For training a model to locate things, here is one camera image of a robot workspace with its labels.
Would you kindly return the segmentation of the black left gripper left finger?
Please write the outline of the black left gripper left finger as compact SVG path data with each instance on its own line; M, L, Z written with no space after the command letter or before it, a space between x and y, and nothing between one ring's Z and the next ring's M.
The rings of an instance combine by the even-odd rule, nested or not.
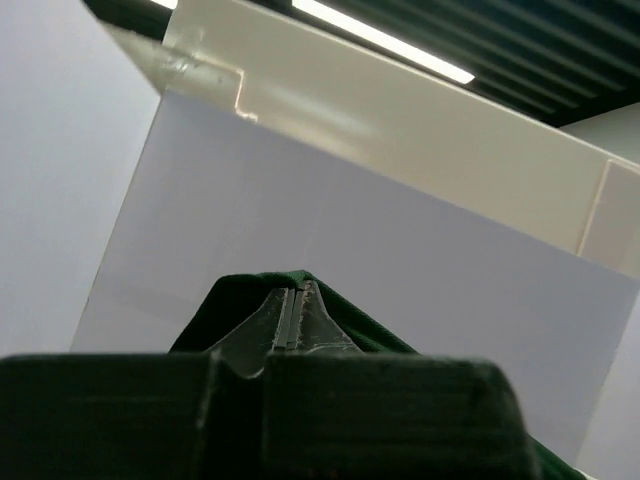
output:
M264 369L267 354L274 350L280 321L293 305L293 290L273 289L259 308L230 333L209 348L243 378L253 378Z

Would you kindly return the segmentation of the ceiling light strip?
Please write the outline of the ceiling light strip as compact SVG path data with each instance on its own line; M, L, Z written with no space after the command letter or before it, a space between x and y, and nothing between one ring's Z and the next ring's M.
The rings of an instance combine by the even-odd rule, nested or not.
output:
M325 1L291 1L299 19L252 1L168 1L163 45L219 60L252 82L286 84L314 76L366 73L468 85L475 74Z

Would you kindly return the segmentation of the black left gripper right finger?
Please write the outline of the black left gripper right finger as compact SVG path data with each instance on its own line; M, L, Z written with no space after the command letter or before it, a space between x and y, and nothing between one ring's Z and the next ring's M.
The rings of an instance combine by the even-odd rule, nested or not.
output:
M363 353L329 315L316 281L305 281L292 292L291 300L287 314L287 352Z

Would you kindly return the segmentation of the white green raglan t-shirt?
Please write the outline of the white green raglan t-shirt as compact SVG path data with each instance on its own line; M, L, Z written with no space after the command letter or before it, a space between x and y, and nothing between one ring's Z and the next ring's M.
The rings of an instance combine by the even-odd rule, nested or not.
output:
M420 355L306 271L220 278L171 350L214 365L214 478L579 477L495 364Z

